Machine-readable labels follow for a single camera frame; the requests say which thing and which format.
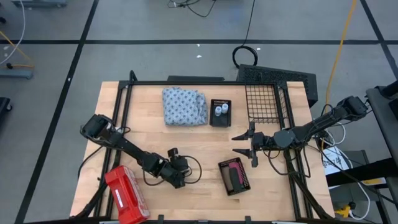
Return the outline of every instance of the white cable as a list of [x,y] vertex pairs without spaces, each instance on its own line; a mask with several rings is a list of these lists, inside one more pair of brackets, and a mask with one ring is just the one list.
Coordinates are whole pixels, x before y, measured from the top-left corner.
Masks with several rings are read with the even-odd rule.
[[19,44],[21,43],[22,39],[24,38],[24,34],[25,34],[25,26],[26,26],[26,20],[25,20],[25,8],[24,8],[24,4],[22,3],[22,0],[19,0],[19,2],[21,3],[21,8],[22,8],[22,16],[24,18],[24,27],[22,29],[22,34],[21,34],[21,38],[18,41],[18,44],[14,47],[14,50],[12,50],[11,54],[8,55],[8,57],[6,59],[4,59],[2,62],[0,62],[0,65],[4,64],[4,62],[7,62],[8,59],[11,58],[11,56],[14,54],[15,50],[17,50]]
[[[324,141],[325,141],[328,145],[332,146],[332,144],[331,144],[330,142],[328,142],[328,141],[326,141],[326,140],[324,140]],[[348,163],[349,163],[349,166],[350,166],[350,168],[352,169],[354,166],[353,166],[353,163],[351,162],[351,160],[348,158],[348,156],[347,156],[345,153],[343,153],[343,151],[340,150],[339,148],[337,148],[337,147],[334,147],[334,148],[337,149],[337,150],[340,152],[340,154],[343,155],[343,156],[347,159],[347,161],[348,161]],[[369,213],[369,210],[370,210],[370,207],[371,207],[371,200],[370,200],[368,194],[367,194],[367,193],[365,192],[365,190],[363,189],[362,185],[361,185],[360,183],[358,183],[358,186],[359,186],[359,188],[362,190],[363,194],[365,194],[366,198],[368,199],[368,209],[366,210],[365,215],[363,215],[363,216],[360,217],[360,218],[356,218],[356,217],[353,215],[353,211],[352,211],[352,210],[349,211],[349,215],[350,215],[351,218],[353,218],[353,219],[355,219],[355,220],[363,220],[364,218],[366,218],[366,216],[367,216],[368,213]]]
[[341,139],[340,142],[336,142],[336,144],[341,144],[346,139],[346,128],[340,122],[337,122],[337,124],[339,124],[343,128],[343,138]]

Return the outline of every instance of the black floor line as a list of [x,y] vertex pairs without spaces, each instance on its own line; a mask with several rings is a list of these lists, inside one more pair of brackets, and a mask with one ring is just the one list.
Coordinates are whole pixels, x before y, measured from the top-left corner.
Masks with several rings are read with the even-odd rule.
[[368,19],[369,19],[369,22],[372,25],[373,31],[376,34],[377,39],[381,42],[381,48],[383,49],[384,55],[387,58],[388,64],[390,65],[393,74],[398,79],[398,68],[397,68],[396,61],[395,61],[394,57],[392,56],[390,49],[388,48],[386,42],[384,41],[384,37],[381,34],[381,31],[380,31],[379,27],[377,26],[376,21],[374,20],[372,12],[365,0],[361,0],[361,4],[362,4],[363,9],[365,10],[365,13],[366,13]]
[[61,95],[60,95],[60,98],[57,103],[57,107],[55,108],[54,115],[51,119],[49,130],[47,131],[47,134],[45,136],[44,143],[43,143],[42,149],[40,151],[39,158],[37,159],[35,168],[33,170],[32,177],[30,178],[29,184],[27,186],[27,190],[25,192],[24,199],[22,200],[21,206],[19,207],[19,211],[18,211],[16,220],[15,220],[15,223],[18,223],[18,224],[23,223],[25,220],[26,213],[29,209],[30,201],[32,200],[34,191],[37,186],[37,182],[39,181],[40,173],[43,169],[45,158],[47,157],[47,153],[49,151],[51,141],[54,136],[55,128],[57,127],[58,121],[60,119],[60,115],[61,115],[62,108],[63,108],[63,105],[65,103],[65,100],[66,100],[66,97],[68,94],[70,84],[73,80],[73,75],[75,74],[76,66],[79,62],[81,51],[83,50],[84,42],[87,38],[91,22],[93,21],[94,14],[95,14],[95,11],[96,11],[96,8],[98,5],[98,1],[99,0],[93,1],[93,5],[91,7],[90,13],[88,14],[85,28],[83,30],[83,33],[81,34],[80,41],[79,41],[78,47],[75,52],[75,56],[73,57],[72,64],[70,65],[70,68],[69,68],[68,75],[65,79],[65,83],[63,84],[63,88],[62,88]]
[[[98,44],[98,45],[152,45],[152,44],[241,44],[243,40],[228,40],[228,39],[198,39],[198,40],[87,40],[88,31],[91,26],[91,22],[93,21],[94,14],[96,8],[98,6],[99,0],[94,0],[93,5],[91,7],[90,13],[88,15],[85,28],[83,29],[83,33],[81,35],[80,40],[23,40],[22,44],[77,44],[78,47],[76,49],[75,55],[72,60],[72,64],[70,65],[70,69],[68,71],[68,75],[65,79],[65,83],[63,85],[60,98],[58,99],[57,107],[54,111],[49,130],[47,131],[46,137],[44,139],[44,143],[42,149],[39,154],[39,158],[37,159],[32,177],[30,178],[27,190],[25,192],[24,198],[22,200],[21,206],[19,208],[15,223],[23,223],[29,209],[30,202],[32,200],[35,188],[37,186],[37,182],[39,181],[40,173],[44,166],[45,158],[47,157],[47,153],[49,151],[52,138],[55,133],[55,129],[57,127],[58,121],[60,119],[60,115],[65,104],[65,100],[69,91],[70,84],[73,80],[73,76],[75,74],[76,66],[80,59],[81,51],[83,50],[83,46],[85,44]],[[397,45],[398,40],[384,40],[376,21],[371,14],[370,8],[365,0],[361,0],[361,4],[364,7],[365,13],[368,16],[368,19],[372,25],[372,28],[376,34],[377,40],[345,40],[345,45],[374,45],[380,44],[384,54],[391,66],[394,75],[398,78],[398,68],[395,63],[393,56],[391,55],[390,50],[387,45]],[[18,42],[18,40],[11,40],[14,44]],[[340,44],[340,40],[247,40],[247,44],[291,44],[291,45],[338,45]],[[0,40],[0,44],[8,44],[6,40]]]
[[[150,44],[242,44],[244,40],[188,39],[188,40],[85,40],[84,44],[150,45]],[[79,44],[80,40],[23,40],[22,44]],[[247,44],[338,45],[340,40],[247,40]],[[345,40],[346,45],[398,45],[398,40]]]

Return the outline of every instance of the black cable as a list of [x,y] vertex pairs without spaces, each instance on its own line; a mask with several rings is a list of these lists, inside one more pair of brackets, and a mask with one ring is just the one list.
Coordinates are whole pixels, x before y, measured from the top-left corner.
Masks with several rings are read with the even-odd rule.
[[98,187],[98,190],[95,192],[94,196],[91,198],[91,200],[87,203],[87,205],[84,207],[84,209],[75,217],[88,217],[88,215],[91,213],[91,211],[94,209],[95,205],[97,204],[97,201],[100,197],[102,197],[102,194],[107,188],[106,182],[103,182],[100,187]]
[[190,172],[189,172],[189,174],[184,175],[185,177],[189,177],[192,175],[192,168],[188,166],[188,169]]
[[285,157],[286,162],[293,162],[293,161],[296,160],[296,159],[297,159],[297,155],[294,156],[293,158],[290,158],[290,159],[287,159],[287,158]]
[[211,12],[211,10],[213,9],[213,7],[214,7],[214,5],[216,4],[216,2],[217,2],[217,0],[213,0],[213,4],[211,5],[210,10],[207,12],[207,14],[206,14],[205,16],[204,16],[204,15],[201,15],[201,14],[195,12],[193,9],[191,9],[191,7],[189,6],[190,4],[186,4],[185,6],[187,6],[188,9],[191,10],[191,12],[195,13],[196,15],[198,15],[198,16],[200,16],[200,17],[202,17],[202,18],[206,18],[208,15],[210,15],[210,12]]
[[[262,153],[264,153],[264,155],[266,155],[266,157],[268,157],[268,155],[266,154],[266,150],[265,149],[262,149]],[[272,157],[271,159],[275,159],[276,157],[279,156],[279,154],[280,154],[280,150],[278,151],[278,154],[276,156]]]
[[[332,152],[332,153],[334,153],[334,154],[336,154],[336,155],[338,155],[338,156],[342,156],[341,154],[338,154],[337,152],[334,152],[333,150],[329,150],[329,152]],[[351,162],[355,162],[355,163],[357,163],[357,164],[359,164],[359,165],[361,165],[361,166],[365,166],[365,164],[363,164],[363,163],[361,163],[361,162],[358,162],[358,161],[355,161],[355,160],[353,160],[353,159],[348,159],[348,160],[351,161]]]
[[325,104],[325,105],[323,106],[323,108],[322,108],[321,116],[322,116],[323,113],[325,112],[325,109],[326,109],[327,106],[329,106],[330,109],[331,109],[330,111],[332,111],[332,112],[334,113],[334,108],[333,108],[333,106],[330,105],[330,104]]
[[163,179],[163,180],[159,181],[158,183],[154,183],[154,184],[148,183],[147,179],[145,178],[144,168],[142,168],[142,178],[144,179],[145,184],[147,184],[148,186],[156,186],[156,185],[159,185],[164,182],[164,179]]
[[185,7],[187,5],[193,5],[195,3],[198,3],[200,0],[196,0],[195,2],[190,2],[191,0],[186,0],[183,2],[175,2],[173,0],[169,0],[169,2],[167,3],[167,7],[169,8],[178,8],[178,7]]
[[83,168],[84,164],[102,148],[103,148],[103,146],[100,146],[93,153],[91,153],[89,156],[87,156],[87,158],[85,160],[83,160],[83,162],[80,164],[79,170],[77,172],[77,179],[79,179],[80,171],[81,171],[81,168]]
[[335,125],[332,125],[331,127],[337,127],[337,126],[341,126],[341,125],[346,125],[346,124],[350,124],[350,123],[352,123],[352,122],[354,122],[354,121],[349,121],[349,122],[344,123],[344,124],[335,124]]
[[[290,149],[284,150],[284,157],[285,157],[285,159],[286,159],[285,153],[290,153],[289,150],[290,150]],[[307,174],[304,174],[304,173],[301,173],[301,172],[299,172],[299,171],[292,171],[292,172],[282,173],[282,172],[280,172],[280,171],[275,167],[274,163],[272,162],[271,157],[270,157],[270,152],[271,152],[271,151],[268,151],[268,155],[267,155],[268,161],[269,161],[269,164],[271,165],[271,167],[273,168],[273,170],[274,170],[277,174],[279,174],[279,175],[299,174],[299,175],[303,175],[303,176],[305,176],[305,177],[311,178],[311,171],[310,171],[310,167],[309,167],[309,164],[308,164],[308,161],[307,161],[307,160],[306,160],[306,162],[307,162],[307,168],[308,168],[308,175],[307,175]]]
[[[123,128],[123,130],[124,130],[124,133],[123,134],[127,134],[127,133],[129,133],[130,131],[131,131],[131,128],[129,128],[129,127],[120,127],[120,128],[118,128],[118,129],[116,129],[116,131],[119,131],[120,129],[122,129]],[[77,172],[77,179],[79,179],[79,177],[80,177],[80,171],[81,171],[81,168],[83,168],[83,166],[86,164],[86,162],[91,158],[91,157],[93,157],[100,149],[102,149],[104,146],[102,146],[102,145],[100,145],[100,147],[99,148],[97,148],[94,152],[92,152],[86,159],[84,159],[83,160],[83,162],[80,164],[80,167],[79,167],[79,170],[78,170],[78,172]]]
[[310,164],[308,163],[307,154],[305,153],[305,144],[303,146],[303,154],[304,154],[304,160],[307,165],[307,172],[308,172],[308,176],[306,176],[306,175],[305,176],[308,178],[311,178],[311,169],[310,169]]
[[237,52],[239,49],[246,49],[246,50],[250,51],[250,53],[253,54],[253,56],[254,56],[254,63],[253,63],[253,66],[256,66],[256,65],[257,65],[257,61],[259,60],[259,57],[258,57],[258,55],[257,55],[257,52],[256,52],[253,48],[248,47],[248,46],[245,46],[246,41],[248,40],[248,35],[249,35],[249,30],[250,30],[250,25],[251,25],[251,18],[253,17],[254,3],[256,3],[256,0],[253,0],[253,5],[251,6],[251,13],[250,13],[249,26],[248,26],[248,31],[246,32],[246,37],[244,38],[244,42],[243,42],[243,44],[240,45],[239,47],[236,47],[236,48],[234,49],[234,51],[232,52],[232,61],[234,62],[234,65],[235,65],[236,68],[239,68],[239,65],[238,65],[238,63],[236,63],[235,55],[236,55],[236,52]]
[[193,182],[187,182],[187,181],[185,181],[186,184],[195,184],[195,183],[197,183],[197,182],[200,180],[200,178],[201,178],[201,173],[202,173],[202,169],[201,169],[201,165],[200,165],[199,161],[198,161],[197,159],[195,159],[194,157],[192,157],[192,156],[181,156],[181,157],[184,157],[184,158],[191,158],[191,159],[193,159],[193,160],[198,164],[198,166],[199,166],[199,171],[200,171],[198,179],[195,180],[195,181],[193,181]]

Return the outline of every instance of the white bottle cap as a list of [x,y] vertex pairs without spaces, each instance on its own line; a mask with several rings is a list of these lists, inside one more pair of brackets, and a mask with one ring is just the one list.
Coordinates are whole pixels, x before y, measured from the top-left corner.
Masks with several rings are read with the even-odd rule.
[[221,109],[221,112],[228,113],[228,104],[224,103]]
[[215,115],[219,116],[220,114],[221,114],[221,107],[217,106],[216,109],[215,109]]

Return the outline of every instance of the yellow cable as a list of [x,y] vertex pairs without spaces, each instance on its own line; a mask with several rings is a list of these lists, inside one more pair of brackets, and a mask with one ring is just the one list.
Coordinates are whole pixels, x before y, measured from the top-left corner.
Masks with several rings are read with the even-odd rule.
[[[11,40],[2,32],[0,31],[0,34],[11,44],[11,46],[13,46],[14,48],[16,47]],[[21,49],[19,49],[18,47],[16,48],[18,50],[19,53],[21,53],[30,63],[32,63],[32,59],[26,55]],[[34,65],[26,65],[26,66],[22,66],[22,65],[18,65],[17,67],[31,67],[34,68]]]
[[19,65],[19,64],[14,65],[14,64],[12,64],[12,66],[13,67],[22,67],[22,68],[34,68],[33,65]]
[[349,10],[349,13],[348,13],[348,18],[346,20],[346,24],[344,26],[343,35],[341,36],[340,45],[338,46],[338,51],[337,51],[337,55],[336,55],[336,58],[335,58],[335,62],[333,64],[333,68],[331,69],[329,82],[328,82],[328,88],[326,89],[326,104],[329,103],[331,81],[333,80],[333,77],[335,76],[336,65],[337,65],[337,62],[340,59],[341,50],[343,48],[343,42],[344,42],[344,40],[346,38],[347,29],[348,29],[348,26],[349,26],[349,22],[351,20],[351,16],[353,15],[353,12],[354,12],[354,9],[355,9],[355,5],[356,5],[356,0],[353,0],[353,3],[351,5],[351,9]]

